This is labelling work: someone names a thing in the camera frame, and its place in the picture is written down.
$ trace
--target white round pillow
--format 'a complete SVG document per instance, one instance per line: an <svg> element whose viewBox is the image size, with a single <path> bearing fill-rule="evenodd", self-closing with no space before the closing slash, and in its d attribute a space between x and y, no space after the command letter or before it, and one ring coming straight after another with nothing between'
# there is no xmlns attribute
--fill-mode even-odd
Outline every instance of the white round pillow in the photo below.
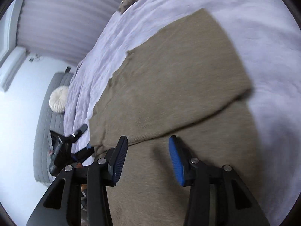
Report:
<svg viewBox="0 0 301 226"><path fill-rule="evenodd" d="M68 86L60 86L52 92L49 99L49 106L53 112L63 113L65 111L68 90Z"/></svg>

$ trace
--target bed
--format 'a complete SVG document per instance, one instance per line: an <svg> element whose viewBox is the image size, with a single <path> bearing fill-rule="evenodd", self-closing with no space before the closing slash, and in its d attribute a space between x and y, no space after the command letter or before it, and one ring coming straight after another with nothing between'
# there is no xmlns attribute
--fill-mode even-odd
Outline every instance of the bed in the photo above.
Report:
<svg viewBox="0 0 301 226"><path fill-rule="evenodd" d="M116 12L71 79L64 134L83 123L89 125L95 104L127 51L201 8L225 30L254 86L248 107L260 137L261 154L268 156L260 203L270 224L279 225L301 190L300 153L296 152L301 140L301 33L281 0L139 0L122 16ZM87 132L73 152L89 141ZM92 161L90 157L84 165Z"/></svg>

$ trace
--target folded brown blanket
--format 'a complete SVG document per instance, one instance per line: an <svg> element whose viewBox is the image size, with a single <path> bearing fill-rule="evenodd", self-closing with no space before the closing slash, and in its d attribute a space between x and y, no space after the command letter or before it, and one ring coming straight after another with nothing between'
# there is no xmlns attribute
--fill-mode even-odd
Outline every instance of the folded brown blanket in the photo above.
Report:
<svg viewBox="0 0 301 226"><path fill-rule="evenodd" d="M173 174L168 138L204 162L232 165L258 198L260 156L251 89L231 42L204 10L181 18L128 52L90 120L97 157L121 135L129 148L121 179L108 188L115 225L183 225L189 188Z"/></svg>

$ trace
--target black clamp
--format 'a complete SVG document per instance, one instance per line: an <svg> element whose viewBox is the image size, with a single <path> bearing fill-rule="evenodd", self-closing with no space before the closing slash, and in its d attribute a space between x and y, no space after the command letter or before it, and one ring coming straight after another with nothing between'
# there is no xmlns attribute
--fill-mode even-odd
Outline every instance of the black clamp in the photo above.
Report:
<svg viewBox="0 0 301 226"><path fill-rule="evenodd" d="M191 186L184 226L208 226L210 184L216 187L216 226L269 226L263 211L230 165L222 168L200 161L176 136L169 139L174 173L181 186Z"/></svg>
<svg viewBox="0 0 301 226"><path fill-rule="evenodd" d="M112 226L106 186L120 179L128 140L121 136L116 148L90 166L67 165L50 185L26 226L81 226L81 184L87 184L87 213L90 226Z"/></svg>
<svg viewBox="0 0 301 226"><path fill-rule="evenodd" d="M75 154L71 153L72 144L75 143L87 129L88 126L84 124L68 137L50 131L48 135L51 160L49 172L52 176L57 176L67 165L83 163L94 154L94 147L86 147Z"/></svg>

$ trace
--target curtain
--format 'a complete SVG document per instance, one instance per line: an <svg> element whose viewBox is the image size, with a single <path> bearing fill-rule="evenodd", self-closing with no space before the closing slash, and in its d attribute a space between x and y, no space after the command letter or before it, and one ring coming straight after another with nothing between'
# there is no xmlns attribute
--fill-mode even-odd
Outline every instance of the curtain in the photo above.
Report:
<svg viewBox="0 0 301 226"><path fill-rule="evenodd" d="M93 48L121 0L24 0L17 45L78 64Z"/></svg>

